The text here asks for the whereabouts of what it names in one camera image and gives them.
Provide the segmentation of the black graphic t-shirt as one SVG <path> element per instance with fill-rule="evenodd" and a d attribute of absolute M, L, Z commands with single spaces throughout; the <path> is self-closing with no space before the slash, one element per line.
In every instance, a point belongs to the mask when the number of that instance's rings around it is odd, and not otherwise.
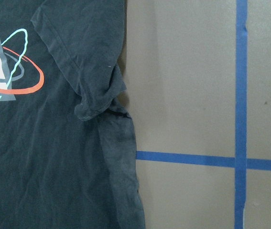
<path fill-rule="evenodd" d="M 143 229 L 123 0 L 0 0 L 0 229 Z"/>

